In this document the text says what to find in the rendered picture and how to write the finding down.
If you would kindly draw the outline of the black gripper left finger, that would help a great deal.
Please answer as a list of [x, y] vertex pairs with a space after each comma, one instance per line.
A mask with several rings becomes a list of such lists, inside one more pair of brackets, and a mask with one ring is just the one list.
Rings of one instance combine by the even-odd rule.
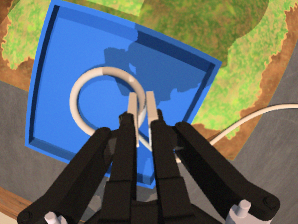
[[78, 224], [111, 163], [97, 224], [131, 224], [139, 147], [135, 92], [118, 120], [118, 129], [100, 127], [92, 134], [47, 192], [18, 214], [18, 224]]

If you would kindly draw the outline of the white ring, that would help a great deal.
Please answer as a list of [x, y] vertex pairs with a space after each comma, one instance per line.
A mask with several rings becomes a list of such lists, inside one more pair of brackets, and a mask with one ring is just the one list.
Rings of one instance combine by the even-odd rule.
[[98, 68], [91, 69], [86, 73], [84, 73], [82, 76], [80, 76], [78, 80], [75, 82], [70, 93], [69, 106], [70, 106], [72, 117], [76, 122], [76, 124], [81, 128], [81, 130], [83, 130], [86, 134], [90, 136], [92, 136], [94, 131], [96, 131], [90, 126], [88, 126], [81, 118], [77, 107], [77, 98], [78, 98], [80, 89], [87, 81], [97, 76], [103, 76], [103, 75], [118, 77], [124, 80], [125, 82], [127, 82], [133, 88], [133, 90], [137, 94], [137, 98], [139, 102], [138, 124], [140, 128], [140, 126], [145, 120], [146, 113], [147, 113], [145, 92], [142, 86], [140, 85], [140, 83], [132, 75], [130, 75], [124, 70], [121, 70], [115, 67], [98, 67]]

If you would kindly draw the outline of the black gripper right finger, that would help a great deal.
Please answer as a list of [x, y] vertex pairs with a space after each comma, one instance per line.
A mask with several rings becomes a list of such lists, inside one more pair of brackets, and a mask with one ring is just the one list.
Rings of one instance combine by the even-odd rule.
[[156, 109], [153, 91], [147, 91], [146, 98], [163, 224], [198, 224], [175, 154], [225, 224], [270, 224], [280, 208], [279, 199], [249, 182], [190, 123], [167, 125], [162, 110]]

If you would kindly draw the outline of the blue tray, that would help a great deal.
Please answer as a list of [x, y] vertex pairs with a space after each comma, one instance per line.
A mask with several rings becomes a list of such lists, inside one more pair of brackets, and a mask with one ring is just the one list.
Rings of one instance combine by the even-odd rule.
[[[73, 85], [91, 69], [115, 67], [132, 75], [145, 95], [153, 91], [164, 121], [175, 126], [180, 121], [193, 122], [221, 64], [140, 24], [51, 0], [31, 75], [25, 146], [69, 164], [91, 137], [76, 124], [69, 106]], [[92, 78], [79, 91], [79, 114], [94, 130], [116, 130], [118, 116], [128, 111], [132, 92], [133, 88], [118, 77]]]

